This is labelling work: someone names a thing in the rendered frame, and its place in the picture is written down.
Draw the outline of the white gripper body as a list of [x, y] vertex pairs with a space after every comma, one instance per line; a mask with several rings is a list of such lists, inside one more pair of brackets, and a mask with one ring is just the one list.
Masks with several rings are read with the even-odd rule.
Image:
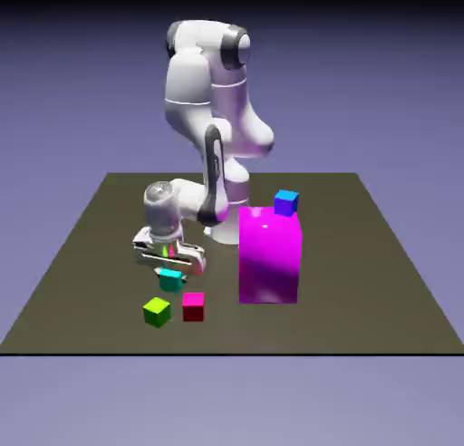
[[167, 236], [155, 235], [151, 227], [143, 227], [132, 245], [135, 261], [151, 269], [167, 268], [186, 276], [201, 276], [206, 268], [205, 250], [186, 243], [182, 227]]

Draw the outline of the small teal cube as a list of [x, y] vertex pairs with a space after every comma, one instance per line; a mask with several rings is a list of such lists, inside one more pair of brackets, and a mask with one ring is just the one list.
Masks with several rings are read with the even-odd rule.
[[183, 282], [181, 280], [181, 271], [163, 267], [158, 277], [159, 287], [162, 291], [177, 293], [182, 288]]

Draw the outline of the small pink cube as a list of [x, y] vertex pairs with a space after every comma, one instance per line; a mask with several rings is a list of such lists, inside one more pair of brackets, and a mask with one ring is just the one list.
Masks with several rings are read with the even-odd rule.
[[185, 292], [182, 296], [181, 307], [184, 322], [202, 322], [205, 314], [205, 294]]

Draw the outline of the small green cube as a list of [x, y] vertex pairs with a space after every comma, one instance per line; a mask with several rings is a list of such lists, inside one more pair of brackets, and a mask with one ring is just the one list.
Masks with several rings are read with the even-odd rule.
[[170, 302], [159, 297], [153, 297], [143, 308], [144, 322], [156, 328], [164, 326], [171, 318]]

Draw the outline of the small blue cube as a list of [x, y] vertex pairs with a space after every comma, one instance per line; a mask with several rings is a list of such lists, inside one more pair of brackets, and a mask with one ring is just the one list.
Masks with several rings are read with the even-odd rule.
[[298, 200], [298, 192], [280, 189], [274, 196], [274, 212], [280, 216], [292, 217], [297, 211]]

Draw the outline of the large magenta box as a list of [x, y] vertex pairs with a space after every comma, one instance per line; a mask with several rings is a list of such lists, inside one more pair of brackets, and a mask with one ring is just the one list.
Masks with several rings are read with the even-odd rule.
[[303, 233], [296, 213], [246, 207], [238, 216], [238, 300], [241, 304], [295, 304]]

